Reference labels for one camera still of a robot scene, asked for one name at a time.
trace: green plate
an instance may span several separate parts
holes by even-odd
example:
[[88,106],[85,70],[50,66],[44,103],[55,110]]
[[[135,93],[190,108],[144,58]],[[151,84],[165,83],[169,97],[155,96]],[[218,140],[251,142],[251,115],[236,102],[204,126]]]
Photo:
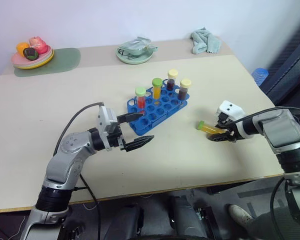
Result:
[[148,50],[140,56],[134,56],[129,53],[125,54],[125,51],[123,51],[121,48],[117,48],[115,54],[125,64],[143,64],[152,57],[154,52]]

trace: test tube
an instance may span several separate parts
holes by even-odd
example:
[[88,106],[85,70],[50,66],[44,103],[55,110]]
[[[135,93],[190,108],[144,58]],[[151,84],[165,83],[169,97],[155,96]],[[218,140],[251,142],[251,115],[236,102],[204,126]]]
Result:
[[152,80],[152,86],[153,86],[153,98],[159,99],[161,95],[162,79],[159,77],[154,78]]
[[145,87],[136,87],[136,104],[138,108],[144,109],[146,107],[146,88]]
[[170,69],[168,71],[168,81],[166,83],[166,89],[172,91],[175,86],[175,82],[178,76],[178,71],[175,69]]
[[178,99],[183,101],[187,97],[188,88],[191,86],[191,80],[188,78],[184,78],[180,82],[180,89],[178,94]]
[[220,128],[210,126],[206,124],[204,121],[199,122],[197,129],[206,132],[208,134],[224,134],[226,132],[225,130],[222,130]]

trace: orange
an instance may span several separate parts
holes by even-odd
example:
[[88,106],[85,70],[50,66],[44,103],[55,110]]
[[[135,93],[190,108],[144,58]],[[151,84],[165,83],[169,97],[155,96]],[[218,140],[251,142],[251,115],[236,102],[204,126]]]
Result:
[[24,49],[29,48],[30,45],[27,42],[20,42],[18,45],[15,47],[16,51],[18,54],[20,54],[22,57],[24,57]]

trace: yellow liquid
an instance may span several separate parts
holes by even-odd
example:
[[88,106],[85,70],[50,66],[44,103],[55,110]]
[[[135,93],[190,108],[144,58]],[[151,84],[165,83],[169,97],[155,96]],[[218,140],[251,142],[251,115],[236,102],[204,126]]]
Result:
[[200,129],[201,131],[203,132],[206,132],[208,134],[224,134],[226,131],[220,129],[220,128],[217,128],[217,127],[214,127],[214,126],[209,126],[209,125],[203,125],[202,128]]
[[159,99],[161,94],[161,87],[154,86],[153,87],[153,98]]

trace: table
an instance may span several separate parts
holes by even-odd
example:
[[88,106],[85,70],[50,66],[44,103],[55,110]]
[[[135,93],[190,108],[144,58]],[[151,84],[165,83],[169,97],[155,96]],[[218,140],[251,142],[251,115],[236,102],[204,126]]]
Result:
[[[103,101],[117,115],[136,86],[150,87],[171,68],[192,80],[188,105],[150,132],[154,139],[131,152],[100,151],[82,170],[98,199],[240,182],[282,174],[261,135],[237,143],[212,142],[196,130],[198,121],[216,123],[223,100],[251,114],[274,105],[223,43],[220,53],[191,53],[189,39],[163,41],[153,58],[127,65],[115,56],[116,46],[81,48],[81,62],[71,71],[16,77],[8,66],[0,76],[0,212],[31,209],[38,198],[56,141],[70,118],[85,105]],[[98,107],[83,112],[68,133],[96,126]],[[136,138],[121,125],[127,142]],[[87,201],[88,191],[71,202]]]

